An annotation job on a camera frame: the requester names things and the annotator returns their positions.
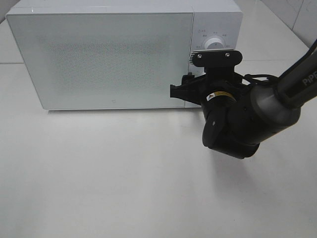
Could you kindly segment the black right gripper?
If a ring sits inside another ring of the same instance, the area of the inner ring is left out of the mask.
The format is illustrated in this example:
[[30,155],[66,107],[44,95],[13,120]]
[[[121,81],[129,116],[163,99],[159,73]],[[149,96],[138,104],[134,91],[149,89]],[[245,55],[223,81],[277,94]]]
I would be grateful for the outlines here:
[[170,98],[201,104],[206,121],[202,135],[205,147],[238,159],[254,155],[259,144],[238,139],[227,119],[230,107],[241,98],[245,88],[242,77],[234,68],[206,68],[205,73],[198,77],[183,75],[181,85],[170,85]]

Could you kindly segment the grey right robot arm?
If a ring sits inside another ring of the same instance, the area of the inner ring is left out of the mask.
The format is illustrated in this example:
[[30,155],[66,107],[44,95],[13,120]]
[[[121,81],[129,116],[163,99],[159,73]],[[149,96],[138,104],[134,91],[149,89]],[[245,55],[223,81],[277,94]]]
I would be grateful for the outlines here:
[[203,145],[238,159],[294,125],[302,105],[317,95],[316,44],[280,76],[236,73],[242,54],[233,49],[194,51],[189,61],[204,74],[184,75],[170,96],[201,106]]

